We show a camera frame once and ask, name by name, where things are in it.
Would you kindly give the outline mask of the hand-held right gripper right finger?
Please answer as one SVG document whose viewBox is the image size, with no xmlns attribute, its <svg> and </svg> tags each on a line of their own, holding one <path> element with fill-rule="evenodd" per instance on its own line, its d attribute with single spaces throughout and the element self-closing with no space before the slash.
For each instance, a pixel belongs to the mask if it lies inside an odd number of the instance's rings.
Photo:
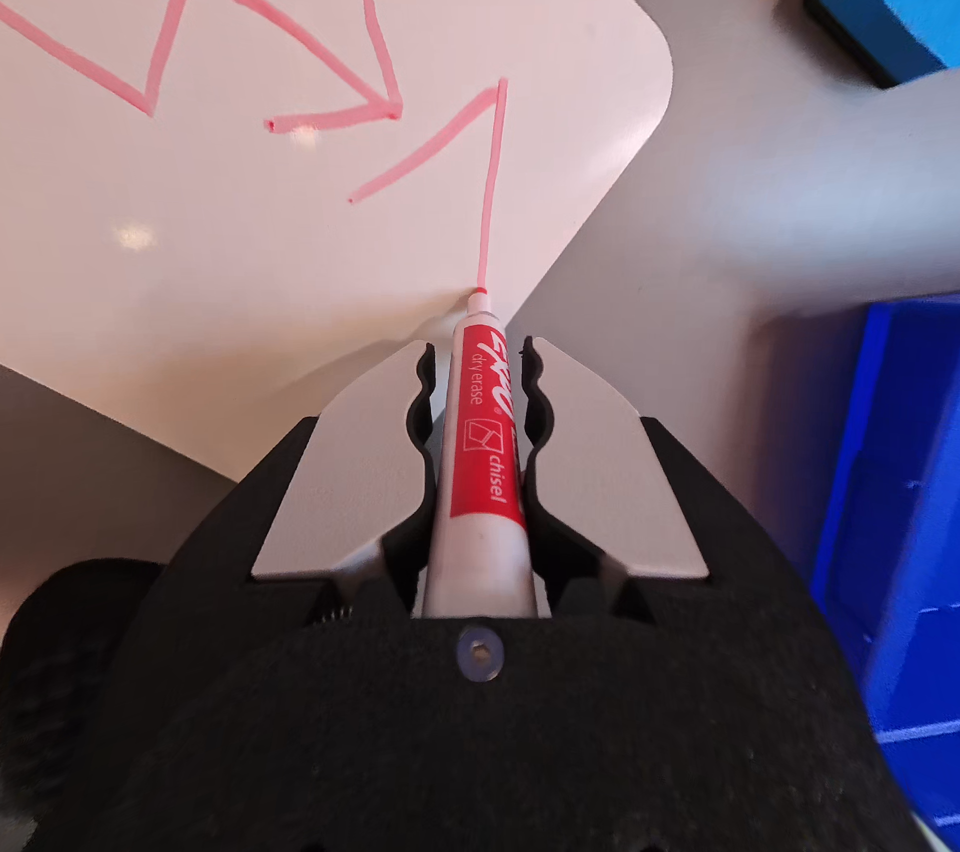
<svg viewBox="0 0 960 852">
<path fill-rule="evenodd" d="M 531 443 L 523 502 L 549 606 L 572 582 L 616 606 L 627 582 L 706 582 L 696 543 L 642 422 L 617 389 L 545 338 L 522 350 Z"/>
</svg>

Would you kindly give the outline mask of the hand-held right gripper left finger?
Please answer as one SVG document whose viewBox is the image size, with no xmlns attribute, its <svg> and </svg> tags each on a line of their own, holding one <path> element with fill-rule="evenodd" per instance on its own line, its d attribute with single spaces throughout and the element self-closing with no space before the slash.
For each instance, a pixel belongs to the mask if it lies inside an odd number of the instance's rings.
<svg viewBox="0 0 960 852">
<path fill-rule="evenodd" d="M 426 563 L 436 502 L 426 450 L 435 350 L 415 340 L 342 389 L 318 415 L 257 558 L 258 583 L 327 579 L 347 602 L 413 549 Z"/>
</svg>

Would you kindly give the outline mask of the blue plastic bin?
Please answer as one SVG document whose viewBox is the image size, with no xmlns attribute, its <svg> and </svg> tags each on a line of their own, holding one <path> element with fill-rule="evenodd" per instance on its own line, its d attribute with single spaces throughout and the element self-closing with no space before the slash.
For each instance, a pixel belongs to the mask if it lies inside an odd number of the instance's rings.
<svg viewBox="0 0 960 852">
<path fill-rule="evenodd" d="M 894 777 L 958 850 L 958 294 L 869 306 L 810 587 Z"/>
</svg>

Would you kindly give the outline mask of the white whiteboard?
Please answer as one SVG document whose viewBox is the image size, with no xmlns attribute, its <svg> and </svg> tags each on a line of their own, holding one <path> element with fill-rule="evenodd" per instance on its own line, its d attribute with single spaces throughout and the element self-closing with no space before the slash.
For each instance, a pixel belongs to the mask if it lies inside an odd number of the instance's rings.
<svg viewBox="0 0 960 852">
<path fill-rule="evenodd" d="M 2 363 L 239 478 L 663 120 L 635 0 L 2 0 Z"/>
</svg>

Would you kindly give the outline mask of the red dry erase marker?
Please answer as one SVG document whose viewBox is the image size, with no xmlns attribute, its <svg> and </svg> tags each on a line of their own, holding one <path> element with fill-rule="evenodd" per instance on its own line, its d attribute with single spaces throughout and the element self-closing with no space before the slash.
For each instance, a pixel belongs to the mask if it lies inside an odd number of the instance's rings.
<svg viewBox="0 0 960 852">
<path fill-rule="evenodd" d="M 483 286 L 452 339 L 424 618 L 535 618 L 505 330 Z"/>
</svg>

